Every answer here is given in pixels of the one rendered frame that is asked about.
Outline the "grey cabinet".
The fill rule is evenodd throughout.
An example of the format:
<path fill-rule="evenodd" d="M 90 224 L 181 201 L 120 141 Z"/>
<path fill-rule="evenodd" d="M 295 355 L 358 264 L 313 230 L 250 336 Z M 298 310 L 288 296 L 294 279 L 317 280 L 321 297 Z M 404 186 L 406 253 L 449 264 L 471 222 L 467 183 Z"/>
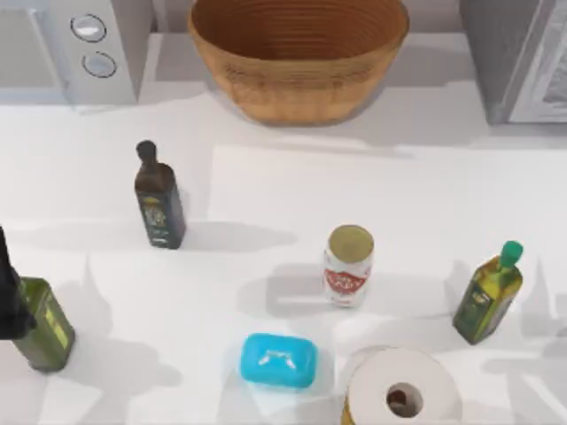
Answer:
<path fill-rule="evenodd" d="M 567 0 L 459 0 L 486 119 L 567 124 Z"/>

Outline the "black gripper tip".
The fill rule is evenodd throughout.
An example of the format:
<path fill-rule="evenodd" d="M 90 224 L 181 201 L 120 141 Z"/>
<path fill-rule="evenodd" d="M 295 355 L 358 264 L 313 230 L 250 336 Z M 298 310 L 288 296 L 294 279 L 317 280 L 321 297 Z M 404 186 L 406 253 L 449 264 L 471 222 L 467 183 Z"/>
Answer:
<path fill-rule="evenodd" d="M 12 267 L 5 234 L 0 226 L 0 340 L 19 340 L 36 327 L 19 291 L 19 276 Z"/>

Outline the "green square bottle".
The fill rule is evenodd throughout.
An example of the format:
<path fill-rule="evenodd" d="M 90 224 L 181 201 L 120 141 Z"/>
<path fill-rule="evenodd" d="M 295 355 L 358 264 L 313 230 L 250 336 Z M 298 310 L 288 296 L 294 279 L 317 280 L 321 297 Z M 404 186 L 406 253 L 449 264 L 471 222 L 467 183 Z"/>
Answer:
<path fill-rule="evenodd" d="M 31 368 L 43 373 L 63 369 L 74 346 L 75 331 L 50 284 L 42 278 L 22 276 L 19 291 L 36 326 L 12 343 Z"/>

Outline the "round microwave knob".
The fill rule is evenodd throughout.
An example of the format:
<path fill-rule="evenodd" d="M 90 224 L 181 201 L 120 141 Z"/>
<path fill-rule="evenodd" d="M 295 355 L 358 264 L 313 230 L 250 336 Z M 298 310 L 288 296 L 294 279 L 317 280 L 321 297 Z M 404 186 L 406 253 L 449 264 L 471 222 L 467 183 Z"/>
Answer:
<path fill-rule="evenodd" d="M 70 28 L 75 37 L 86 43 L 99 43 L 106 36 L 106 25 L 96 15 L 85 14 L 71 19 Z"/>
<path fill-rule="evenodd" d="M 82 67 L 89 75 L 99 79 L 112 77 L 118 69 L 115 60 L 111 56 L 99 51 L 84 55 L 82 57 Z"/>

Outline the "green-capped olive oil bottle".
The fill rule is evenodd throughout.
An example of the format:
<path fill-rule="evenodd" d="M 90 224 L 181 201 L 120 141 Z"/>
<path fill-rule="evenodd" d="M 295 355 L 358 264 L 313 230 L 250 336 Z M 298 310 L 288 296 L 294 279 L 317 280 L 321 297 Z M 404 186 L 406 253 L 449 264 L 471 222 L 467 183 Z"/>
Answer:
<path fill-rule="evenodd" d="M 499 327 L 523 285 L 517 267 L 523 253 L 522 244 L 507 241 L 499 255 L 475 270 L 453 317 L 455 330 L 468 344 L 479 344 Z"/>

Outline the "red and white can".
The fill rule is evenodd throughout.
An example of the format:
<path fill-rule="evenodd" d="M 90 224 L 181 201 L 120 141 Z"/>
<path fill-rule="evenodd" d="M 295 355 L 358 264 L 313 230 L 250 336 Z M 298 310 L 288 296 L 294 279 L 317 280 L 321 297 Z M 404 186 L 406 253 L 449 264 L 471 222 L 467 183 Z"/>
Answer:
<path fill-rule="evenodd" d="M 359 225 L 341 225 L 330 233 L 322 281 L 332 303 L 341 307 L 361 303 L 373 267 L 374 248 L 373 236 Z"/>

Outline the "pale microwave oven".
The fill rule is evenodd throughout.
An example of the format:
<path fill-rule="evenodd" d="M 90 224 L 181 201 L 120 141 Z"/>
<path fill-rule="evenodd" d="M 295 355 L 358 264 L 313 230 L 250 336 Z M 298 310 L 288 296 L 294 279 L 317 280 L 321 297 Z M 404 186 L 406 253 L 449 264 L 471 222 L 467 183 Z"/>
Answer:
<path fill-rule="evenodd" d="M 101 42 L 74 36 L 71 19 L 85 14 L 105 23 Z M 0 0 L 0 104 L 136 104 L 153 28 L 152 0 Z M 97 51 L 115 60 L 112 77 L 84 71 Z"/>

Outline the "blue soap box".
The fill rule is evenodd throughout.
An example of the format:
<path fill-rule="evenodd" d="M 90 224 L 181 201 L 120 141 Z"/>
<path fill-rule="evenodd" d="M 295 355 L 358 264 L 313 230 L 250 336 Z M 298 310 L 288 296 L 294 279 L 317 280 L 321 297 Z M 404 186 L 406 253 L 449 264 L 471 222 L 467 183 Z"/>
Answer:
<path fill-rule="evenodd" d="M 267 333 L 244 341 L 239 372 L 250 383 L 306 389 L 315 380 L 319 351 L 305 338 Z"/>

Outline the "brown woven basket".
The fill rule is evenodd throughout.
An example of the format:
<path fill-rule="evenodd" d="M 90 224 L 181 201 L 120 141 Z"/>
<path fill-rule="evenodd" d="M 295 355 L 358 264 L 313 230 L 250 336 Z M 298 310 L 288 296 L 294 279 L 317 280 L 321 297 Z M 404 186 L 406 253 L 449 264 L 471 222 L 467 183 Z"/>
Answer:
<path fill-rule="evenodd" d="M 409 30 L 401 0 L 195 0 L 188 31 L 218 87 L 274 125 L 349 118 Z"/>

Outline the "dark olive oil bottle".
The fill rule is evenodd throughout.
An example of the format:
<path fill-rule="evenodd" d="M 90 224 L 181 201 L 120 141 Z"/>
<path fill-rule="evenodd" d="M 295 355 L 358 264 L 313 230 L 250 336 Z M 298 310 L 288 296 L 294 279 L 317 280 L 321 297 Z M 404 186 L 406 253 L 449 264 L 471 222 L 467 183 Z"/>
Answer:
<path fill-rule="evenodd" d="M 178 249 L 185 236 L 186 222 L 174 170 L 158 161 L 157 146 L 150 140 L 137 144 L 141 161 L 134 186 L 150 245 Z"/>

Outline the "white paper roll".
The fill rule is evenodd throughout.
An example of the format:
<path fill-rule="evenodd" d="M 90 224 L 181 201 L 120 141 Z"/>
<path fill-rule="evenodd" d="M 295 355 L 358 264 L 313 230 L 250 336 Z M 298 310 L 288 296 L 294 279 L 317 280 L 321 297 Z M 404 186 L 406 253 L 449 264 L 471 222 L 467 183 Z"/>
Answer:
<path fill-rule="evenodd" d="M 350 377 L 340 425 L 459 425 L 462 398 L 433 357 L 389 347 L 367 355 Z"/>

